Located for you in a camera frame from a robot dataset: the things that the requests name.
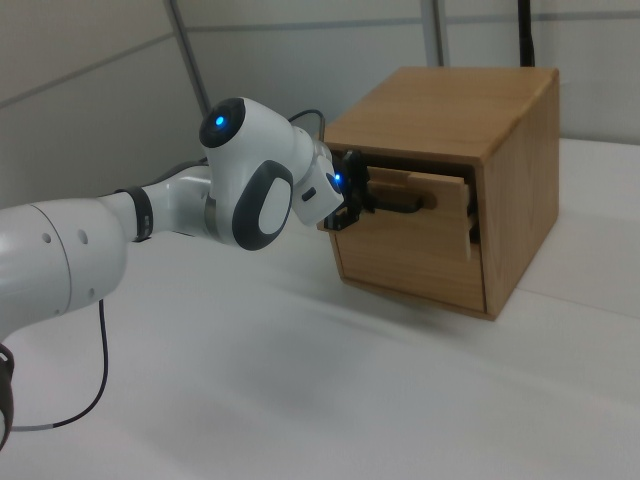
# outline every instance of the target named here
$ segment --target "white table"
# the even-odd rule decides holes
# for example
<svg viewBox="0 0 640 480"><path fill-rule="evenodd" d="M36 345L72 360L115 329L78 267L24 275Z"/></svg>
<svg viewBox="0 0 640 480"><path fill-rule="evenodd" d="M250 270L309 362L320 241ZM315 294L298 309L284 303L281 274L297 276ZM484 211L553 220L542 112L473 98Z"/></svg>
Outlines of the white table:
<svg viewBox="0 0 640 480"><path fill-rule="evenodd" d="M563 141L561 214L496 323L343 285L325 234L159 234L106 299L111 373L7 479L598 479L640 472L640 147ZM11 336L16 424L82 410L97 307Z"/></svg>

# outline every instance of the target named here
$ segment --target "white wall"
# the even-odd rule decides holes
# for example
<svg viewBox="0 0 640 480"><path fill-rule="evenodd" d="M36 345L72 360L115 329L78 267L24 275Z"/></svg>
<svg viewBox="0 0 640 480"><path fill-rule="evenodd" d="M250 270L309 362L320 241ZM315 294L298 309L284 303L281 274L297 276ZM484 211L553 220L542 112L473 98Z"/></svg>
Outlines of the white wall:
<svg viewBox="0 0 640 480"><path fill-rule="evenodd" d="M337 117L402 65L425 65L420 0L180 0L212 104L254 98Z"/></svg>
<svg viewBox="0 0 640 480"><path fill-rule="evenodd" d="M201 156L162 1L2 1L0 65L0 208L108 193Z"/></svg>
<svg viewBox="0 0 640 480"><path fill-rule="evenodd" d="M640 3L533 0L536 64L560 69L562 135L640 144ZM447 0L452 66L517 66L517 2Z"/></svg>

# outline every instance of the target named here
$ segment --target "box top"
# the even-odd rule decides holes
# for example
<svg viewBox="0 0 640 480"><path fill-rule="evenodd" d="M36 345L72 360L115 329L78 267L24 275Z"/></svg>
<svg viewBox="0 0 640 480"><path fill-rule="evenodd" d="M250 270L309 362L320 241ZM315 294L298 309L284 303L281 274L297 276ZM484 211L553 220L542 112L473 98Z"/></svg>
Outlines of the box top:
<svg viewBox="0 0 640 480"><path fill-rule="evenodd" d="M327 126L325 142L482 165L557 76L547 68L403 67Z"/></svg>

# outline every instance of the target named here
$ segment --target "black cable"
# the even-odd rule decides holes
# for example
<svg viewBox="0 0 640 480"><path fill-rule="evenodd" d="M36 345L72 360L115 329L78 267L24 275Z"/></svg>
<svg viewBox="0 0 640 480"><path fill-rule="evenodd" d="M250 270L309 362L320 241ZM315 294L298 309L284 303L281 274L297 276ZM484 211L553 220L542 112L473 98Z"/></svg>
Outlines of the black cable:
<svg viewBox="0 0 640 480"><path fill-rule="evenodd" d="M303 110L300 113L296 113L293 117L289 118L289 123L293 122L294 120L297 120L300 117L304 117L305 115L310 115L310 114L314 114L314 115L318 115L318 118L320 118L320 130L318 131L318 140L320 140L321 142L324 142L324 127L325 127L325 118L324 115L322 114L322 112L320 110L316 110L314 108L310 109L310 110Z"/></svg>
<svg viewBox="0 0 640 480"><path fill-rule="evenodd" d="M50 423L46 425L32 425L32 426L18 426L13 427L11 429L12 432L38 432L41 430L51 430L52 428L64 427L65 425L69 425L77 420L80 420L82 417L87 415L93 408L98 404L102 394L104 393L104 389L107 386L107 377L109 376L109 347L107 345L107 327L105 325L104 320L104 300L100 300L98 304L98 309L100 311L100 334L102 336L102 359L103 359L103 371L102 371L102 383L100 384L100 389L98 390L98 394L96 398L93 399L91 405L85 408L82 412L80 412L75 417L68 418L61 422Z"/></svg>
<svg viewBox="0 0 640 480"><path fill-rule="evenodd" d="M518 0L518 29L520 32L520 66L535 67L536 56L531 35L530 0Z"/></svg>

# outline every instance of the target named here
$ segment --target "wooden drawer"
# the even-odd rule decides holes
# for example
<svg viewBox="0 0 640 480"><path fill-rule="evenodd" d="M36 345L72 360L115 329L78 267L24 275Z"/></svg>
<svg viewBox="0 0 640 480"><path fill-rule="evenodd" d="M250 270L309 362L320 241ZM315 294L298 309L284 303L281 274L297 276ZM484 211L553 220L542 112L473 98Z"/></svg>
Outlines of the wooden drawer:
<svg viewBox="0 0 640 480"><path fill-rule="evenodd" d="M470 186L445 175L373 167L369 174L383 205L411 213L363 212L335 234L343 278L484 310L480 246L469 238L477 219L468 214Z"/></svg>
<svg viewBox="0 0 640 480"><path fill-rule="evenodd" d="M405 67L384 80L324 136L346 178L358 172L346 191L360 196L326 224L344 282L495 319L558 216L559 118L553 69ZM364 166L373 196L421 208L354 215L375 203Z"/></svg>

